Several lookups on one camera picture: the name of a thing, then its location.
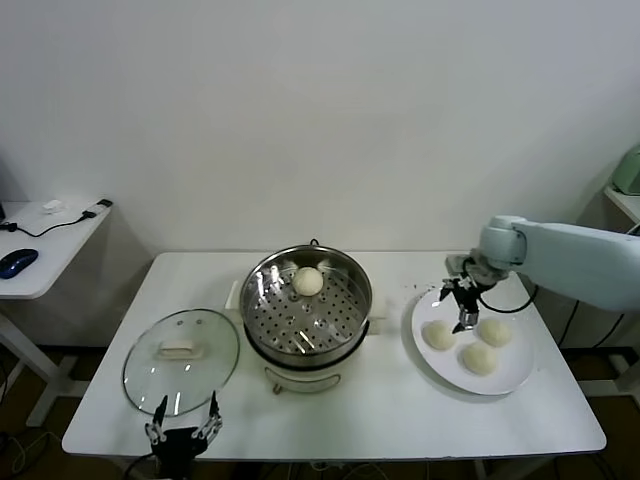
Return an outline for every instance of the computer mouse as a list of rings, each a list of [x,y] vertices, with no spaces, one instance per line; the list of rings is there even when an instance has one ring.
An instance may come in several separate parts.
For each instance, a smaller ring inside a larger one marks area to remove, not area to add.
[[[38,258],[38,251],[33,248],[21,248],[0,258],[0,278],[8,280],[31,265]]]

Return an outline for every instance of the steamed bun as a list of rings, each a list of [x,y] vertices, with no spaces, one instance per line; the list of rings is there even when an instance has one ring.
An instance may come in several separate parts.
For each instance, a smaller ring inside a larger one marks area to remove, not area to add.
[[[487,318],[478,325],[478,335],[492,347],[504,347],[511,341],[513,333],[506,322],[497,318]]]
[[[464,348],[462,361],[465,366],[477,375],[489,375],[498,367],[496,353],[486,345],[475,342]]]
[[[322,290],[324,279],[315,268],[303,267],[296,272],[291,283],[298,295],[312,297]]]
[[[456,343],[451,326],[443,320],[429,322],[423,327],[422,339],[436,350],[449,350]]]

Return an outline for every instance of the white desk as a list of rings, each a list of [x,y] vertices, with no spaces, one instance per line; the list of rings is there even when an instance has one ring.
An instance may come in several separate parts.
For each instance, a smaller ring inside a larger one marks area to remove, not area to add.
[[[640,223],[640,196],[625,195],[611,187],[606,187],[604,194],[634,223]]]
[[[93,203],[69,205],[66,210],[52,215],[42,213],[42,204],[38,202],[3,202],[2,205],[7,215],[5,222],[16,222],[18,226],[37,234],[49,226],[78,219],[82,211],[91,207]],[[77,225],[52,230],[40,238],[31,238],[19,231],[0,231],[0,258],[20,248],[33,248],[39,253],[37,260],[17,276],[9,280],[0,280],[0,299],[33,299],[44,295],[108,212],[109,210],[95,218],[83,220]],[[65,357],[60,365],[54,364],[1,314],[0,342],[20,359],[7,378],[7,389],[11,388],[24,365],[47,382],[45,391],[27,419],[28,426],[42,425],[57,397],[81,397],[84,394],[88,382],[72,382],[67,377],[76,361],[75,357]]]
[[[232,282],[242,280],[265,255],[166,253],[156,258],[67,429],[64,450],[114,457],[148,453],[143,426],[150,417],[131,406],[121,385],[129,349],[144,330],[172,312],[196,307],[222,311]],[[507,396],[469,394],[441,380],[406,341],[413,303],[426,285],[439,284],[446,275],[445,253],[352,255],[386,310],[380,333],[367,336],[357,352],[355,378],[350,374],[322,393],[275,396],[240,330],[238,366],[218,395],[224,427],[199,458],[486,458],[604,448],[604,433],[533,306],[518,314],[537,357],[527,383]],[[527,299],[515,276],[490,293],[496,306]],[[164,425],[199,425],[205,415],[202,407],[165,419]]]

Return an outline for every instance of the power cord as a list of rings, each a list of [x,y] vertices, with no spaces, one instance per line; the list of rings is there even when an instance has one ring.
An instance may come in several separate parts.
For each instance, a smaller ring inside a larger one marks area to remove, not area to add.
[[[129,464],[127,469],[124,471],[124,474],[122,475],[122,480],[129,480],[129,477],[131,476],[131,472],[133,471],[133,469],[136,468],[136,466],[138,466],[141,462],[144,462],[145,460],[153,456],[154,456],[153,453],[147,453],[146,455],[141,455],[138,458],[136,458],[133,462]]]
[[[500,308],[492,307],[492,306],[488,305],[487,302],[485,302],[482,299],[481,296],[478,296],[478,301],[485,308],[487,308],[488,310],[491,310],[492,312],[496,312],[496,313],[518,313],[518,312],[521,312],[522,310],[524,310],[525,308],[527,308],[529,305],[531,305],[533,303],[533,301],[536,298],[536,295],[538,295],[538,290],[540,290],[540,287],[538,287],[537,285],[535,287],[533,287],[533,293],[531,293],[531,296],[529,297],[529,300],[527,300],[521,307],[514,308],[512,310],[502,310]]]
[[[113,205],[113,202],[111,200],[107,200],[106,198],[103,198],[102,200],[97,202],[95,205],[93,205],[91,208],[88,208],[87,210],[82,212],[82,215],[77,220],[74,220],[73,222],[59,223],[57,225],[53,225],[53,226],[51,226],[49,228],[44,229],[40,233],[31,233],[30,231],[25,230],[24,228],[18,226],[18,224],[15,223],[15,222],[0,224],[0,231],[2,231],[2,230],[5,230],[7,232],[16,232],[16,231],[18,231],[18,232],[22,232],[22,233],[24,233],[26,235],[29,235],[31,238],[39,238],[39,237],[42,237],[43,235],[46,235],[51,230],[55,230],[56,228],[70,227],[71,225],[75,225],[77,223],[80,223],[83,220],[86,220],[88,218],[94,218],[94,217],[98,216],[98,214],[101,213],[103,210],[106,210],[107,208],[110,208],[111,205]]]
[[[569,327],[573,323],[573,319],[576,316],[576,312],[578,311],[578,307],[580,306],[580,300],[576,300],[576,303],[573,304],[573,310],[571,310],[571,315],[569,315],[569,320],[564,326],[564,331],[562,332],[562,336],[560,337],[560,341],[558,342],[558,348],[562,346],[564,339],[567,338],[567,333],[569,333]]]
[[[362,470],[362,469],[364,469],[366,467],[371,467],[371,468],[375,469],[375,471],[380,475],[380,477],[382,477],[384,480],[389,480],[389,477],[387,477],[386,473],[384,473],[382,468],[380,468],[375,463],[364,463],[362,465],[358,465],[353,470],[351,470],[349,473],[347,473],[344,477],[342,477],[342,480],[347,480],[348,478],[351,478],[356,472],[358,472],[359,470]]]
[[[0,480],[11,480],[26,473],[28,470],[31,470],[40,461],[40,459],[46,454],[47,447],[49,446],[50,438],[53,438],[60,443],[60,439],[54,433],[45,430],[44,433],[42,433],[42,435],[36,438],[33,442],[29,443],[29,445],[27,445],[26,447],[23,447],[20,441],[18,440],[18,438],[34,430],[42,430],[42,429],[29,428],[20,433],[17,433],[16,435],[7,436],[6,443],[8,444],[9,442],[13,442],[18,447],[18,450],[20,451],[20,453],[16,458],[13,459],[13,463],[11,464],[11,473],[7,476],[0,477]],[[46,441],[42,446],[42,449],[38,452],[38,454],[35,457],[31,459],[30,462],[27,462],[28,452],[32,450],[36,445],[38,445],[43,439],[45,439]]]
[[[616,329],[618,328],[618,325],[620,325],[620,323],[622,322],[622,320],[624,320],[624,313],[621,314],[618,319],[616,320],[616,323],[613,324],[613,327],[611,327],[611,330],[609,330],[609,332],[607,332],[607,334],[602,337],[602,340],[600,340],[598,343],[596,343],[593,347],[591,348],[598,348],[600,345],[602,345],[606,340],[608,340],[608,338],[613,335],[613,332],[616,331]]]
[[[26,233],[27,235],[29,235],[31,238],[39,238],[43,235],[45,235],[46,233],[49,233],[51,230],[54,230],[56,228],[60,228],[60,227],[70,227],[71,225],[75,225],[76,223],[80,223],[83,220],[86,220],[87,218],[91,218],[91,217],[87,217],[84,215],[84,213],[82,214],[82,216],[73,221],[73,222],[68,222],[68,223],[59,223],[58,225],[53,225],[52,227],[49,227],[45,230],[43,230],[40,233],[31,233],[28,230],[25,230],[22,227],[19,227],[17,223],[3,223],[2,225],[0,225],[0,230],[6,230],[8,232],[22,232],[22,233]]]
[[[467,264],[471,262],[471,259],[469,258],[465,258],[464,261],[462,262],[462,272],[469,278],[472,278],[471,275],[469,275],[469,272],[467,271]],[[531,293],[531,295],[529,296],[529,300],[527,300],[522,306],[518,307],[518,308],[514,308],[514,309],[510,309],[510,310],[503,310],[501,308],[496,308],[496,307],[492,307],[491,305],[489,305],[487,302],[485,302],[482,299],[481,295],[478,295],[478,301],[480,302],[480,304],[486,308],[487,310],[491,310],[492,312],[496,312],[496,313],[518,313],[521,312],[522,310],[524,310],[525,308],[527,308],[529,305],[531,305],[533,303],[533,301],[536,298],[536,295],[538,295],[538,291],[540,290],[540,287],[538,287],[538,285],[535,285],[533,287],[533,292]]]
[[[605,480],[618,479],[615,472],[613,471],[613,468],[611,467],[611,465],[609,465],[609,463],[604,459],[602,455],[600,455],[599,453],[596,453],[592,455],[586,455],[586,457],[589,460],[591,460],[593,464],[598,468],[598,470],[600,471],[600,474]],[[562,477],[560,476],[560,466],[558,465],[559,459],[560,457],[556,457],[553,459],[553,472],[556,477],[556,480],[562,480]]]

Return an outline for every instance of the robotic arm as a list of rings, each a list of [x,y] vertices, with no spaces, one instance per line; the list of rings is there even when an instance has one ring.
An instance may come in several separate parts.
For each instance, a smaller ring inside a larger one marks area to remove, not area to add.
[[[477,323],[480,294],[523,273],[532,282],[603,310],[640,310],[640,238],[522,217],[496,216],[469,255],[447,258],[452,275],[441,298],[453,292],[460,307],[456,331]]]

